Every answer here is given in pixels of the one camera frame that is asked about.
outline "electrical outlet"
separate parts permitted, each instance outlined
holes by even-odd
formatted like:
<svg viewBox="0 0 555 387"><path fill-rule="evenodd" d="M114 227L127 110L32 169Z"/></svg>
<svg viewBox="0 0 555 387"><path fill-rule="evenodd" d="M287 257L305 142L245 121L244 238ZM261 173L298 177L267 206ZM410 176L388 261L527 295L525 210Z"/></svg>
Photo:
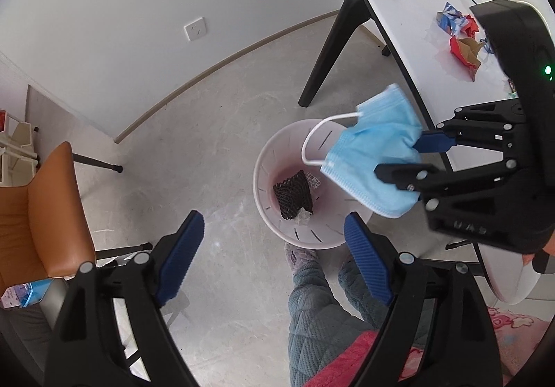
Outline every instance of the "electrical outlet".
<svg viewBox="0 0 555 387"><path fill-rule="evenodd" d="M206 23L204 18L199 18L190 24L185 26L185 34L189 41L198 40L199 38L206 35Z"/></svg>

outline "blue gripper pad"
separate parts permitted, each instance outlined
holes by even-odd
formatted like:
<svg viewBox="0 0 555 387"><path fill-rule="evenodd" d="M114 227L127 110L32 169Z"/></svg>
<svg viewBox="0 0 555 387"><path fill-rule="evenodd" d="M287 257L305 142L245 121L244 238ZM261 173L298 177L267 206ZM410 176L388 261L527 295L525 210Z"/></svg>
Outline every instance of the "blue gripper pad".
<svg viewBox="0 0 555 387"><path fill-rule="evenodd" d="M162 237L153 249L158 278L155 297L160 307L176 297L203 237L204 218L192 210L179 230Z"/></svg>
<svg viewBox="0 0 555 387"><path fill-rule="evenodd" d="M414 144L414 149L419 153L447 152L453 146L457 146L457 141L441 130L430 130L422 132L418 141Z"/></svg>
<svg viewBox="0 0 555 387"><path fill-rule="evenodd" d="M371 232L356 212L346 216L343 232L368 290L389 306L393 301L391 274L397 251L387 237Z"/></svg>

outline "pink blanket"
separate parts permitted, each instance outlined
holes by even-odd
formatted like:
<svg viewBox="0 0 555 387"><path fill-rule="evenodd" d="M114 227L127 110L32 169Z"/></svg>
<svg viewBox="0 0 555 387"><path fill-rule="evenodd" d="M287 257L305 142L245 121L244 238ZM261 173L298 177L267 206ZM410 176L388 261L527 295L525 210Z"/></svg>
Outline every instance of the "pink blanket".
<svg viewBox="0 0 555 387"><path fill-rule="evenodd" d="M549 323L528 315L512 314L499 309L488 308L488 311L495 329L501 363L511 374L510 377L503 376L503 383L506 384L533 353ZM343 354L310 379L304 387L348 387L374 344L376 336L376 331L367 331L359 335ZM421 349L411 349L399 381L417 372L422 354Z"/></svg>

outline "blue wrapper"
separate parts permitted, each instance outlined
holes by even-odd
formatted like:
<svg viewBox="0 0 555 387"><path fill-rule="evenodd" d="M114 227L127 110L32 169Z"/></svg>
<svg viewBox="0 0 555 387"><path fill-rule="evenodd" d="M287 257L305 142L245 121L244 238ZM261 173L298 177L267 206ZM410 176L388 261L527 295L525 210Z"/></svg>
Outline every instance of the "blue wrapper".
<svg viewBox="0 0 555 387"><path fill-rule="evenodd" d="M13 289L21 302L21 307L27 307L39 303L51 283L52 279L44 279L43 281L34 281L28 284L16 285Z"/></svg>
<svg viewBox="0 0 555 387"><path fill-rule="evenodd" d="M437 25L451 36L458 36L461 30L468 25L468 19L449 2L445 8L436 15Z"/></svg>

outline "person's leg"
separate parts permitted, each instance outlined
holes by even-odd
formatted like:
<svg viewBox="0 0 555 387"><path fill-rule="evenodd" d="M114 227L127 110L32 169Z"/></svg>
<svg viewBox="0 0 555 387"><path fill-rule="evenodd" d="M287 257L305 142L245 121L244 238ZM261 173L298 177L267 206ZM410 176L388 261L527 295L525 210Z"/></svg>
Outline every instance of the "person's leg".
<svg viewBox="0 0 555 387"><path fill-rule="evenodd" d="M334 298L314 251L287 244L294 289L289 297L291 387L301 387L371 326Z"/></svg>
<svg viewBox="0 0 555 387"><path fill-rule="evenodd" d="M374 298L368 291L368 287L360 274L359 267L353 259L343 264L339 271L339 285L345 290L347 299L352 306L359 311L362 319L370 324L373 329L381 328L387 316L388 307ZM429 325L434 312L434 300L424 300L420 323L415 334L414 345L424 347L428 338Z"/></svg>

